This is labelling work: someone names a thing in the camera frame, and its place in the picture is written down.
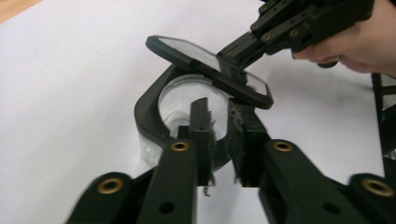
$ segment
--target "white table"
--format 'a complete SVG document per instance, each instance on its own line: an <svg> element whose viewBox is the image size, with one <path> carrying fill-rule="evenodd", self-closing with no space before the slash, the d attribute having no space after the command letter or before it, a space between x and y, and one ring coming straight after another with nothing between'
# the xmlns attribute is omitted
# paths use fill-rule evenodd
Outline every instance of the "white table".
<svg viewBox="0 0 396 224"><path fill-rule="evenodd" d="M97 176L139 176L134 104L169 63L149 35L217 52L248 30L259 1L42 1L0 24L0 223L63 223ZM260 111L274 138L297 144L327 176L382 175L369 75L320 69L288 50L248 71L275 104ZM265 223L256 189L216 172L199 191L198 223Z"/></svg>

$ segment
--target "human hand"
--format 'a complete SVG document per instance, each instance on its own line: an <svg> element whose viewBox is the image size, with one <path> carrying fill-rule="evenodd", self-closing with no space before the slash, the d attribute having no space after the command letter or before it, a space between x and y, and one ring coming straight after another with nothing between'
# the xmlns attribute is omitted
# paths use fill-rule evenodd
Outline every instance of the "human hand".
<svg viewBox="0 0 396 224"><path fill-rule="evenodd" d="M367 21L294 53L313 63L339 61L361 73L385 73L396 77L396 7L389 0L375 0Z"/></svg>

